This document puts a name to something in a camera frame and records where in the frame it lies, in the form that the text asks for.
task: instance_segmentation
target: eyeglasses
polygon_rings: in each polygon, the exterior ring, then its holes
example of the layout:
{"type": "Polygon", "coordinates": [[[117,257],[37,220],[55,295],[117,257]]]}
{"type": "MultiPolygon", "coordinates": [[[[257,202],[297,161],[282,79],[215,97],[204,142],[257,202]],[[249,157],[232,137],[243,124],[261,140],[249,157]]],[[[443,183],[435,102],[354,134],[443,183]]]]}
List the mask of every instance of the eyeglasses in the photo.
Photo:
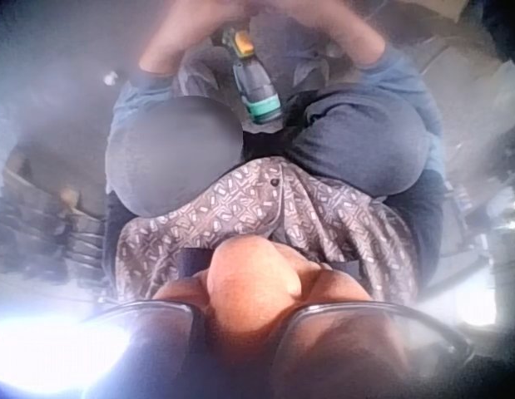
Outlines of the eyeglasses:
{"type": "MultiPolygon", "coordinates": [[[[191,353],[207,347],[206,317],[185,303],[131,303],[86,323],[126,329],[132,350],[152,345],[155,357],[168,359],[162,362],[167,365],[164,376],[173,378],[191,353]]],[[[473,357],[472,345],[460,332],[412,308],[377,302],[298,308],[270,334],[262,352],[270,355],[266,372],[274,391],[283,392],[279,397],[298,387],[304,376],[329,376],[327,368],[344,372],[344,384],[346,374],[359,364],[372,372],[381,370],[381,375],[426,382],[457,371],[473,357]]]]}

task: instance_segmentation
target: thigh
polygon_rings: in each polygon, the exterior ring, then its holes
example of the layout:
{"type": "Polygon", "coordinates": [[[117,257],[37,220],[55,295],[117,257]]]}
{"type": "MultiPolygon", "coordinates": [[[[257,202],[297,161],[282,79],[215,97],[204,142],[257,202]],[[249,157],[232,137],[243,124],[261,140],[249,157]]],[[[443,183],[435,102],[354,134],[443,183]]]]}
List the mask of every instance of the thigh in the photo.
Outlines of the thigh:
{"type": "Polygon", "coordinates": [[[242,161],[233,112],[205,97],[172,98],[139,112],[109,140],[111,188],[132,213],[168,214],[189,203],[242,161]]]}
{"type": "Polygon", "coordinates": [[[287,158],[373,197],[403,192],[417,181],[431,140],[408,102],[377,87],[349,84],[328,87],[311,100],[287,158]]]}

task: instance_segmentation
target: blue sleeve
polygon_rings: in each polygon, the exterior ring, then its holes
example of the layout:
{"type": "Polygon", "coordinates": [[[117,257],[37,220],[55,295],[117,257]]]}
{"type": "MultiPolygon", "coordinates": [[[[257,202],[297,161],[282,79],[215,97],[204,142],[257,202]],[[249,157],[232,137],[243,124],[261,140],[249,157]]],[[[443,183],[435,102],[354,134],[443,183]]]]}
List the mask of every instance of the blue sleeve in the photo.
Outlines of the blue sleeve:
{"type": "Polygon", "coordinates": [[[360,70],[361,84],[390,91],[418,112],[432,138],[425,170],[435,170],[445,178],[442,117],[414,64],[402,52],[387,45],[379,61],[360,70]]]}
{"type": "Polygon", "coordinates": [[[173,81],[173,76],[157,76],[144,71],[134,73],[122,87],[113,109],[109,140],[121,128],[130,125],[139,110],[173,98],[173,81]]]}

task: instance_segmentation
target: lap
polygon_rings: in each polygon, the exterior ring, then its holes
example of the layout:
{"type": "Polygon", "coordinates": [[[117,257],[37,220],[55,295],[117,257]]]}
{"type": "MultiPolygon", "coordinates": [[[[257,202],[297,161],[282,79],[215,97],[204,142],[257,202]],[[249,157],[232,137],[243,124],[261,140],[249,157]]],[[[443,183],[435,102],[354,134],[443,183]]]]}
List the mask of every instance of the lap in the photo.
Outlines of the lap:
{"type": "Polygon", "coordinates": [[[287,158],[373,197],[403,192],[418,180],[430,138],[408,102],[377,87],[348,84],[316,92],[309,101],[287,158]]]}

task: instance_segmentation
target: person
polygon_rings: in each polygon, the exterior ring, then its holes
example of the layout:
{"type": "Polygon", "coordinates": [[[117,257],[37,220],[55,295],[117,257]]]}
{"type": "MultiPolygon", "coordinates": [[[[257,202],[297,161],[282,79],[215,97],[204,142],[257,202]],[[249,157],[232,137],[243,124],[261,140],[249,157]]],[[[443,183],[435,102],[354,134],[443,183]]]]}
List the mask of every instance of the person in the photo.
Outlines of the person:
{"type": "Polygon", "coordinates": [[[344,2],[175,0],[111,126],[104,264],[139,343],[93,397],[401,392],[414,367],[387,312],[436,269],[441,146],[421,76],[344,2]],[[327,34],[360,78],[326,86],[325,62],[285,31],[286,127],[252,135],[215,73],[185,54],[264,7],[327,34]]]}

